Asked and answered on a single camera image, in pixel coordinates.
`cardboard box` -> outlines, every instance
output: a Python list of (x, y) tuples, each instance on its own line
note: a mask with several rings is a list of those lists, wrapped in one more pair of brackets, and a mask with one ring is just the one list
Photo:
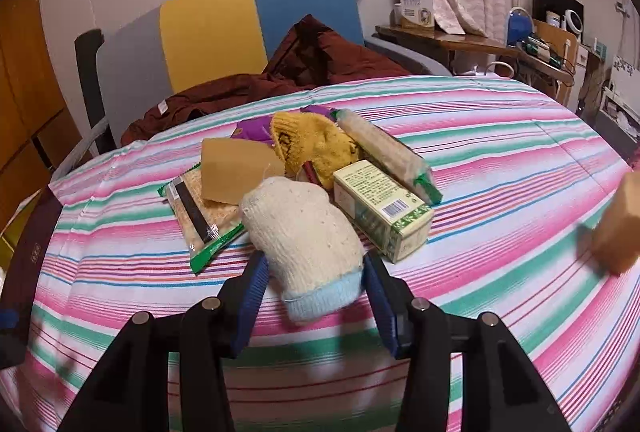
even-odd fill
[(391, 262), (428, 239), (433, 209), (369, 161), (334, 172), (334, 199)]
[(400, 26), (414, 29), (433, 30), (433, 0), (400, 0)]
[(202, 196), (238, 205), (263, 179), (284, 175), (284, 163), (269, 145), (249, 139), (202, 141)]

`table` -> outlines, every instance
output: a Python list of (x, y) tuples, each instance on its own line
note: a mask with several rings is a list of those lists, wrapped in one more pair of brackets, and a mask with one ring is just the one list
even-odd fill
[[(239, 274), (233, 243), (201, 275), (158, 186), (199, 159), (205, 137), (310, 103), (348, 107), (423, 155), (444, 193), (430, 242), (393, 275), (444, 310), (498, 313), (532, 357), (574, 431), (592, 430), (634, 363), (640, 267), (598, 272), (586, 239), (628, 167), (567, 109), (511, 80), (407, 77), (342, 84), (213, 114), (96, 158), (54, 183), (65, 208), (47, 249), (25, 364), (0, 373), (30, 430), (54, 430), (95, 362), (139, 309), (183, 311)], [(181, 430), (178, 358), (172, 430)], [(460, 357), (449, 430), (460, 427)], [(225, 364), (239, 431), (392, 426), (407, 362), (380, 344), (365, 297), (298, 328), (270, 288), (250, 345)]]
[(447, 68), (449, 70), (452, 70), (454, 55), (457, 51), (476, 52), (479, 54), (494, 54), (496, 57), (512, 58), (553, 79), (565, 83), (573, 82), (573, 78), (568, 72), (534, 58), (518, 47), (507, 47), (497, 40), (485, 38), (484, 36), (447, 34), (437, 30), (426, 31), (398, 26), (376, 26), (376, 32), (383, 38), (391, 38), (401, 46), (411, 49), (415, 49), (417, 45), (424, 45), (432, 50), (445, 50), (447, 52)]

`chair armrest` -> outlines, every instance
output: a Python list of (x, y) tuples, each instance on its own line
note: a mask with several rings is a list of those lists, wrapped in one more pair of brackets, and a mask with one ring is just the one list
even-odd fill
[(65, 157), (65, 160), (60, 163), (60, 166), (56, 168), (56, 171), (53, 172), (51, 176), (50, 183), (57, 181), (58, 179), (62, 179), (62, 177), (66, 176), (71, 170), (74, 169), (74, 166), (78, 164), (78, 161), (82, 159), (82, 156), (89, 150), (89, 147), (94, 143), (94, 141), (109, 128), (109, 120), (106, 117), (103, 117), (98, 121), (97, 125), (95, 125), (89, 135), (82, 139), (76, 147), (69, 152), (69, 155)]
[(373, 36), (365, 36), (364, 45), (367, 49), (375, 50), (379, 54), (384, 54), (387, 58), (402, 65), (406, 70), (414, 74), (430, 74), (433, 76), (452, 76), (447, 67), (436, 60), (429, 58), (419, 52), (406, 47), (399, 46), (374, 38)]

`brown blanket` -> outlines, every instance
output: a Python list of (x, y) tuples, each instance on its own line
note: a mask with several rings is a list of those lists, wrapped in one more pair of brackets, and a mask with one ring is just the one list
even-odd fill
[(259, 99), (357, 79), (407, 76), (397, 63), (348, 42), (311, 15), (287, 33), (262, 74), (236, 74), (191, 87), (167, 98), (161, 114), (150, 108), (134, 121), (120, 143), (151, 136), (201, 116)]

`barcode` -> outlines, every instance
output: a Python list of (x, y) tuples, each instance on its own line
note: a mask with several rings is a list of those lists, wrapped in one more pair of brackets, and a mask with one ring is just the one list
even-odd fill
[(405, 211), (409, 205), (405, 203), (402, 199), (398, 199), (397, 201), (392, 202), (390, 205), (382, 208), (382, 211), (385, 212), (385, 215), (389, 218), (395, 217), (398, 213), (402, 213)]

